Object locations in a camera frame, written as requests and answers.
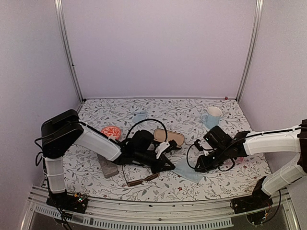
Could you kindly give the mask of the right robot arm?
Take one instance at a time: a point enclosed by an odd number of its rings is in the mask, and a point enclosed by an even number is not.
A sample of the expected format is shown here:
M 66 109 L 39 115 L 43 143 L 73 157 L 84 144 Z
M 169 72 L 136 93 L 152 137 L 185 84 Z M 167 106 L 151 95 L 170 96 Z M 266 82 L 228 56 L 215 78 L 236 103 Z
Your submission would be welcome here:
M 290 185 L 307 174 L 307 122 L 281 130 L 266 132 L 238 132 L 233 138 L 219 126 L 214 126 L 204 135 L 212 151 L 197 159 L 194 170 L 208 172 L 227 160 L 247 157 L 258 153 L 294 152 L 295 157 L 274 173 L 258 180 L 248 205 L 258 209 L 267 197 Z

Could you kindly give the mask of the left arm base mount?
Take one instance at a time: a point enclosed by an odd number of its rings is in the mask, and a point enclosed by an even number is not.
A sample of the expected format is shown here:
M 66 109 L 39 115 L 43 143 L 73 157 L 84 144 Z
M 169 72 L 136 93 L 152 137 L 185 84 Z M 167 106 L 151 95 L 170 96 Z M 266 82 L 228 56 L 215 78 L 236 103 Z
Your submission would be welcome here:
M 84 214 L 87 209 L 88 195 L 81 193 L 72 195 L 67 191 L 58 194 L 49 192 L 46 204 L 58 209 Z

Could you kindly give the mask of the blue cleaning cloth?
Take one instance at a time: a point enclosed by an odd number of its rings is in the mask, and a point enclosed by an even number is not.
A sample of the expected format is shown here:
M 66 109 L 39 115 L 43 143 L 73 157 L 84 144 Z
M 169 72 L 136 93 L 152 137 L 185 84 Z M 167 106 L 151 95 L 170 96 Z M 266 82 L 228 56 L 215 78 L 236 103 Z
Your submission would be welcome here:
M 196 172 L 194 169 L 190 168 L 185 159 L 181 159 L 176 165 L 175 169 L 172 170 L 173 173 L 181 176 L 182 178 L 189 180 L 194 183 L 199 183 L 203 176 L 200 172 Z

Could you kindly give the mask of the black glasses case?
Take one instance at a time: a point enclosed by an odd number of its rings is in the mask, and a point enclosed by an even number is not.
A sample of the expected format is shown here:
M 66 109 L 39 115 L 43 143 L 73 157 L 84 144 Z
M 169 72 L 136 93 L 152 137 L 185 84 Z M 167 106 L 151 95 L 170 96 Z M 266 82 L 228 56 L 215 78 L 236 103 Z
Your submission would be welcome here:
M 153 136 L 154 136 L 154 140 L 155 141 L 158 141 L 158 142 L 163 142 L 165 141 L 165 137 L 166 137 L 166 134 L 165 134 L 165 131 L 163 129 L 159 129 L 157 128 L 154 133 L 153 133 Z M 176 150 L 180 150 L 184 141 L 185 141 L 185 137 L 180 134 L 180 133 L 177 133 L 177 132 L 173 132 L 173 131 L 167 131 L 167 141 L 170 142 L 174 140 L 177 144 L 177 146 L 175 147 Z

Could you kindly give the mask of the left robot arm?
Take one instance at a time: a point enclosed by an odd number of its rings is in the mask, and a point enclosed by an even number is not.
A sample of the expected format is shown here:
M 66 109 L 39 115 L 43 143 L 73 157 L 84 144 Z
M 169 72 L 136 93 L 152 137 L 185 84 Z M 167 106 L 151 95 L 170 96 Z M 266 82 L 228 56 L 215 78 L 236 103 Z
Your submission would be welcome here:
M 91 150 L 116 165 L 148 166 L 152 173 L 160 173 L 175 168 L 164 152 L 171 150 L 176 143 L 167 138 L 165 135 L 163 141 L 156 141 L 149 131 L 139 130 L 123 141 L 114 140 L 81 121 L 77 112 L 70 109 L 45 121 L 41 126 L 41 137 L 35 143 L 41 142 L 39 147 L 52 199 L 61 208 L 67 208 L 71 197 L 65 193 L 63 157 L 72 145 Z

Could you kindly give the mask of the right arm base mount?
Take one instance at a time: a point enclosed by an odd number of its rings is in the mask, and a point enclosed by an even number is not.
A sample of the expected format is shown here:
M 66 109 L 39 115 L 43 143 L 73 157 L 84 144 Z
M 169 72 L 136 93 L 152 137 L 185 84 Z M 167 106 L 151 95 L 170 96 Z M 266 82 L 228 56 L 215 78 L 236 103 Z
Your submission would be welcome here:
M 247 215 L 248 221 L 253 225 L 263 224 L 269 215 L 273 201 L 270 195 L 265 194 L 260 188 L 255 188 L 251 195 L 234 198 L 230 207 L 235 214 L 262 209 L 261 212 Z

